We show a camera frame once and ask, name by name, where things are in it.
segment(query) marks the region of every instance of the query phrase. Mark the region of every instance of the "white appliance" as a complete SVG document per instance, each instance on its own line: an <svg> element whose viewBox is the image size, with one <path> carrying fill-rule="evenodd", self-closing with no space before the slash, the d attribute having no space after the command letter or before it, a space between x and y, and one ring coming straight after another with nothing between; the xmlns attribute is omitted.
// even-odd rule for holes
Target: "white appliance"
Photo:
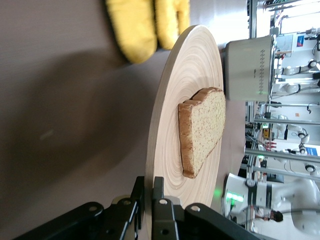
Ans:
<svg viewBox="0 0 320 240"><path fill-rule="evenodd" d="M231 41L225 52L226 97L268 102L274 74L275 37Z"/></svg>

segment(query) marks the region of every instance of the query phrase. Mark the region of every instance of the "bread slice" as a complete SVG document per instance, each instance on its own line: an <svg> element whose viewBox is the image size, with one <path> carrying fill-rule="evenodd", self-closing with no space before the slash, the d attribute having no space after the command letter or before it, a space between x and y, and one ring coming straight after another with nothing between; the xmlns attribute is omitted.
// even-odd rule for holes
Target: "bread slice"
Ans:
<svg viewBox="0 0 320 240"><path fill-rule="evenodd" d="M178 104L183 175L194 179L221 139L226 121L226 98L220 88L201 89Z"/></svg>

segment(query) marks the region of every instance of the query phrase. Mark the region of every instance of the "round wooden board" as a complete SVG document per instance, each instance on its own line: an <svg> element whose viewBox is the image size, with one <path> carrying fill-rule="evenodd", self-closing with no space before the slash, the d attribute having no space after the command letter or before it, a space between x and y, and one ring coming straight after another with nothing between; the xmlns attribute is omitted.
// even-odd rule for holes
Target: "round wooden board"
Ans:
<svg viewBox="0 0 320 240"><path fill-rule="evenodd" d="M210 206L218 173L221 140L195 179L183 176L178 104L202 88L223 89L220 53L214 37L202 25L190 26L175 43L164 67L156 95L147 146L146 221L151 219L154 177L164 177L164 195L178 197L182 207Z"/></svg>

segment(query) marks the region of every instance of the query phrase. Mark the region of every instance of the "table surface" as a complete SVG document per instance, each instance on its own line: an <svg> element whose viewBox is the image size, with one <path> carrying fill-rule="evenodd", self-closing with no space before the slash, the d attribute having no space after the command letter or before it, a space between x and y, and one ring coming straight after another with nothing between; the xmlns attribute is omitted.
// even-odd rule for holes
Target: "table surface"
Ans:
<svg viewBox="0 0 320 240"><path fill-rule="evenodd" d="M246 0L191 0L191 25L247 39ZM142 64L120 53L104 1L4 0L0 8L0 239L83 203L108 207L146 169L152 110L169 51ZM226 102L212 207L245 146L245 102Z"/></svg>

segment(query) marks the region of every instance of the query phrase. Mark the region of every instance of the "bread crust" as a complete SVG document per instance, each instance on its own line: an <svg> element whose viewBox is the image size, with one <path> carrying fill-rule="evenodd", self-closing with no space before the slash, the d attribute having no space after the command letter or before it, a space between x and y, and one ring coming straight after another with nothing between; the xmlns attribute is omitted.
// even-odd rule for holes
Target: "bread crust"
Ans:
<svg viewBox="0 0 320 240"><path fill-rule="evenodd" d="M222 93L223 91L217 87L203 88L198 93L196 93L190 100L186 100L183 103L178 104L178 121L179 121L179 138L180 138L180 150L182 158L183 175L187 178L194 179L197 177L202 165L204 164L204 159L201 160L201 165L198 170L195 169L195 156L194 156L194 136L193 136L193 120L192 112L196 106L200 106L206 101L206 98L212 93ZM223 95L223 113L224 118L221 123L222 131L225 128L225 114L226 114L226 100ZM213 143L213 147L207 152L206 158L210 155L213 149L216 147L219 139L222 137L218 136L216 142Z"/></svg>

